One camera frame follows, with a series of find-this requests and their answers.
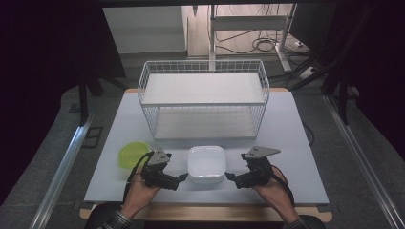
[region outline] white wire basket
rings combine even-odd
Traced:
[[[148,61],[138,95],[155,139],[255,138],[269,88],[261,60]]]

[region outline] yellow-green plate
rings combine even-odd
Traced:
[[[132,169],[135,167],[140,158],[150,152],[148,143],[142,141],[131,142],[128,145],[122,147],[118,155],[118,164],[120,168]]]

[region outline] human hand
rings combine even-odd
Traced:
[[[160,190],[160,187],[147,187],[140,176],[141,171],[142,167],[137,168],[120,211],[128,219],[132,219],[136,213],[149,205],[155,194]]]
[[[275,176],[287,183],[286,178],[278,168],[272,166],[272,169]],[[253,186],[252,188],[257,191],[268,206],[272,207],[280,215],[286,224],[293,223],[300,218],[297,211],[295,211],[294,207],[292,206],[287,191],[282,184],[280,184],[274,178],[272,178],[266,185],[257,185]]]

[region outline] white bowl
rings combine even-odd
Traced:
[[[225,153],[222,147],[196,146],[188,152],[188,175],[194,182],[221,182],[225,171]]]

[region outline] sleeve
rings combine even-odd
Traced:
[[[292,224],[283,227],[283,229],[309,229],[302,219],[294,221]]]
[[[102,229],[125,229],[131,226],[132,221],[120,213],[119,210],[114,212],[114,215],[108,219]]]

